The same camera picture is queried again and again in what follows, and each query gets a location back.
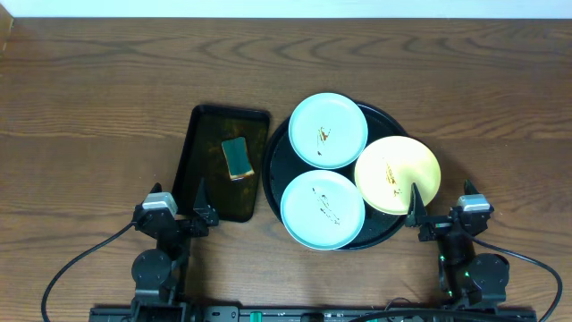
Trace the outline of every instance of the rectangular tray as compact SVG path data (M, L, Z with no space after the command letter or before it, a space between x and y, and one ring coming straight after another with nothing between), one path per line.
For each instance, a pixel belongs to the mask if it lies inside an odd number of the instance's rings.
M269 114L262 111L207 105L193 109L172 187L180 215L194 214L204 177L207 196L220 219L244 223L252 217L269 123ZM254 174L232 181L222 143L238 137L246 139Z

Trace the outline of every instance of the wooden table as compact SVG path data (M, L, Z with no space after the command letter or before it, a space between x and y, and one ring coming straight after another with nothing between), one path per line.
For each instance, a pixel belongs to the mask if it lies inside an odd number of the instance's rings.
M572 22L20 19L0 60L0 320L38 321L71 258L126 225L154 182L170 187L192 108L264 109L271 131L304 97L335 91L394 116L442 166L434 211L466 178L495 206L488 242L559 271L552 321L572 318ZM260 186L245 224L194 242L188 294L244 305L431 302L437 245L403 228L368 250L294 242ZM129 304L127 232L52 291L55 321ZM509 305L539 316L552 276L510 260Z

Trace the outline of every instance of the sponge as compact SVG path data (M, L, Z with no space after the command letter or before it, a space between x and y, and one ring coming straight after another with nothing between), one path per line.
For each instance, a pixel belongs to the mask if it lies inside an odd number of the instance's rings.
M247 142L243 137L223 141L223 152L231 180L246 178L254 174L248 159Z

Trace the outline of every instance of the food residue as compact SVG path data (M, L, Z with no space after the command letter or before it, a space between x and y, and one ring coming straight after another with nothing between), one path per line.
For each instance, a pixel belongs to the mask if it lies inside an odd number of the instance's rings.
M318 156L322 155L322 153L320 152L320 143L322 143L322 146L325 144L325 141L328 140L328 137L330 136L330 131L332 131L332 130L331 129L328 130L328 133L326 134L325 128L323 126L320 127L320 129L318 129L318 136L317 136L317 140L315 142L315 146L317 148Z
M340 219L330 209L330 202L328 201L328 197L326 197L324 194L320 195L316 193L314 188L312 188L312 191L314 192L315 199L318 201L320 211L322 211L324 215L326 215L328 219L330 219L334 224L340 225Z
M385 167L385 180L387 180L388 184L397 184L395 177L393 176L393 171L391 170L390 164L387 162L385 162L385 164L387 165Z

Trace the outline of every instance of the yellow plate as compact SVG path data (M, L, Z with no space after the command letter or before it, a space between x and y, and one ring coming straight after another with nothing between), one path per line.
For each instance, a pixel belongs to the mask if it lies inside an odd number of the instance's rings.
M406 215L415 182L427 205L439 190L441 169L423 143L391 136L371 143L357 159L356 186L373 208L390 215Z

